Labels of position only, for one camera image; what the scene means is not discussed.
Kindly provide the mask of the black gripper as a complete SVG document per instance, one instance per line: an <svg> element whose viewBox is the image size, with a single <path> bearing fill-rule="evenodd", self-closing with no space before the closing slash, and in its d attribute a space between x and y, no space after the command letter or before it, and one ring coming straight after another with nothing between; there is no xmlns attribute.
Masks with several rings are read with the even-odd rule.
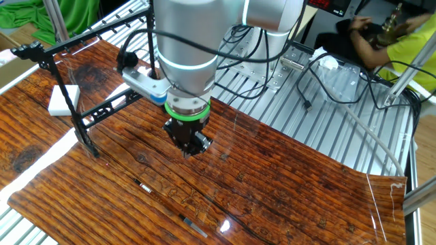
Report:
<svg viewBox="0 0 436 245"><path fill-rule="evenodd" d="M200 119L183 121L171 118L163 125L163 130L173 144L183 151L186 159L205 152L211 146L213 140L201 133L203 128L205 128L205 123L200 122Z"/></svg>

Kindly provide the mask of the bystander hand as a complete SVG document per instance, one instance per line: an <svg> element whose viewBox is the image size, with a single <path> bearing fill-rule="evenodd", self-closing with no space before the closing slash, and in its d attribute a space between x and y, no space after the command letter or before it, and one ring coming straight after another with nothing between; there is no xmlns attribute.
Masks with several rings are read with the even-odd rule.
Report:
<svg viewBox="0 0 436 245"><path fill-rule="evenodd" d="M353 30L363 30L366 29L368 27L369 24L372 23L372 18L371 17L365 17L365 16L355 16L351 22L350 25L348 27L349 31L353 31Z"/></svg>

